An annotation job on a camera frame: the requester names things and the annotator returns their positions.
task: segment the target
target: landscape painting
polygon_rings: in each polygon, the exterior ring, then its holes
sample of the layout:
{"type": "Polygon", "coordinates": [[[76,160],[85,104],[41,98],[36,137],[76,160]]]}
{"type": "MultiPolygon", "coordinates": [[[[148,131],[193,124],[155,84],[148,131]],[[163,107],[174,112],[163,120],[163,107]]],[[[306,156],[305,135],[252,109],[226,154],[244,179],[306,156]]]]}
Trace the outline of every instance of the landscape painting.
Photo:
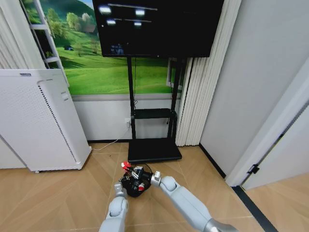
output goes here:
{"type": "MultiPolygon", "coordinates": [[[[40,23],[33,0],[23,0],[23,3],[31,23],[40,23]]],[[[40,3],[67,75],[70,93],[129,93],[126,58],[101,55],[92,0],[41,0],[40,3]]],[[[166,84],[167,70],[167,58],[137,58],[136,63],[133,58],[136,93],[170,93],[171,88],[166,84]]]]}

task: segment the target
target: white cable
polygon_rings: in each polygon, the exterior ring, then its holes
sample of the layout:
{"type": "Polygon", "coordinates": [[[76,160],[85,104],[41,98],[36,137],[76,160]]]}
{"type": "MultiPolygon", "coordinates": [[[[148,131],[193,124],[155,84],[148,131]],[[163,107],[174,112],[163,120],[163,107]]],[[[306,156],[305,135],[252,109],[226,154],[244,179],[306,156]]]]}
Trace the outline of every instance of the white cable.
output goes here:
{"type": "MultiPolygon", "coordinates": [[[[122,139],[123,137],[124,137],[124,135],[128,132],[128,130],[130,129],[130,127],[126,130],[126,132],[119,138],[119,139],[122,139]]],[[[107,144],[106,146],[104,146],[104,147],[102,147],[102,148],[100,148],[100,149],[92,149],[92,150],[95,150],[95,151],[100,151],[100,150],[102,150],[103,148],[106,148],[107,146],[109,146],[109,145],[111,145],[111,144],[113,144],[113,143],[116,143],[119,139],[117,139],[117,140],[115,140],[114,142],[111,142],[110,144],[107,144]]]]}

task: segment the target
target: green hill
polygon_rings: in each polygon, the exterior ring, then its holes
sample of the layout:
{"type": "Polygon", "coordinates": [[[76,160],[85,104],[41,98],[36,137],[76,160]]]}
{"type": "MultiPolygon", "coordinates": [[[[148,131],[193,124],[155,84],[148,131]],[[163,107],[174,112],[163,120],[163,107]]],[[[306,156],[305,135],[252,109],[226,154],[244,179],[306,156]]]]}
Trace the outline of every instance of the green hill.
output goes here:
{"type": "Polygon", "coordinates": [[[53,8],[63,21],[66,21],[68,12],[79,17],[87,13],[95,18],[94,10],[79,0],[41,0],[41,6],[44,13],[47,13],[48,8],[53,8]]]}

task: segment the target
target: door frame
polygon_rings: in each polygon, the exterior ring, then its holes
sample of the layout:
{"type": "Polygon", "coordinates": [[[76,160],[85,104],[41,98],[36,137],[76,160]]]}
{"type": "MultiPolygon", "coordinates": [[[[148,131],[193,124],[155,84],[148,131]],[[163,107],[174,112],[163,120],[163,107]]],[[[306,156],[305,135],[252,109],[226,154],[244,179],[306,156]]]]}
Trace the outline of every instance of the door frame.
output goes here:
{"type": "Polygon", "coordinates": [[[251,166],[258,163],[266,154],[308,100],[309,58],[298,71],[232,172],[226,177],[225,181],[229,186],[237,186],[242,183],[251,166]]]}

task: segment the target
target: light wood floor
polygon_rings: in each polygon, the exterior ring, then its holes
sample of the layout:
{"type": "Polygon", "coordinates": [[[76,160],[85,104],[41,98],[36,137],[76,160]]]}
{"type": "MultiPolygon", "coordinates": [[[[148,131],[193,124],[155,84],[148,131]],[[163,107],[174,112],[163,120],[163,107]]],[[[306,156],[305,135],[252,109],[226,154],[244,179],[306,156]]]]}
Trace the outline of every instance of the light wood floor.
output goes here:
{"type": "MultiPolygon", "coordinates": [[[[0,231],[97,232],[114,196],[113,183],[123,175],[120,163],[127,160],[127,150],[128,144],[115,143],[93,152],[80,171],[0,170],[0,231]]],[[[180,151],[182,160],[153,163],[152,170],[173,176],[220,222],[244,232],[263,231],[198,146],[180,151]]],[[[126,231],[194,230],[163,192],[151,187],[138,198],[129,198],[126,231]]]]}
{"type": "Polygon", "coordinates": [[[246,193],[278,231],[309,231],[309,173],[246,193]]]}

